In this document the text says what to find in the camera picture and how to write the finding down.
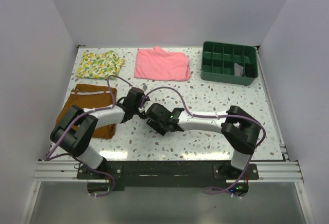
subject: white tabletop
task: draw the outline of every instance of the white tabletop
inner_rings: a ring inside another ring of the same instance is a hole
[[[183,52],[190,57],[192,75],[189,81],[163,82],[135,79],[137,48],[79,48],[65,101],[78,83],[106,86],[105,80],[75,77],[83,52],[89,50],[94,53],[103,53],[113,50],[126,59],[118,76],[129,80],[136,87],[141,87],[143,83],[148,86],[147,91],[159,86],[174,87],[184,96],[187,106],[192,111],[223,111],[228,110],[230,105],[241,107],[260,121],[267,132],[265,141],[257,148],[252,159],[282,160],[279,137],[260,77],[249,86],[204,81],[200,77],[201,47],[163,49],[169,52]],[[127,84],[117,79],[111,80],[110,84],[117,88],[117,99],[125,96],[129,90]],[[150,98],[163,104],[169,110],[182,107],[178,95],[168,89],[156,91],[150,95]],[[90,145],[108,160],[229,160],[233,153],[233,148],[223,135],[193,130],[166,133],[163,137],[146,125],[146,120],[138,117],[134,117],[125,124],[118,124],[116,133],[111,139],[92,139]],[[60,153],[64,151],[58,148],[55,154]],[[72,160],[70,157],[58,159]]]

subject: green compartment tray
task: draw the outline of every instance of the green compartment tray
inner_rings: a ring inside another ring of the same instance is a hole
[[[234,75],[235,63],[243,66],[241,77]],[[250,85],[257,77],[257,55],[254,47],[204,42],[201,69],[203,80]]]

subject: white wall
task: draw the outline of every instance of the white wall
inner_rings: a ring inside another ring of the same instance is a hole
[[[0,223],[20,220],[74,52],[52,0],[0,0]]]
[[[318,224],[329,222],[329,0],[287,0],[261,45],[291,159],[298,159]]]
[[[260,45],[286,0],[54,0],[87,46]]]

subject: yellow floral cloth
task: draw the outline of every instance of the yellow floral cloth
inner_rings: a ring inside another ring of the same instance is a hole
[[[124,63],[124,58],[112,50],[106,53],[83,53],[76,76],[86,79],[106,79],[109,75],[117,75]]]

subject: pink cloth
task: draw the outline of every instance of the pink cloth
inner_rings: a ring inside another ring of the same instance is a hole
[[[184,53],[169,53],[160,47],[137,52],[135,78],[185,81],[190,76],[189,57]]]

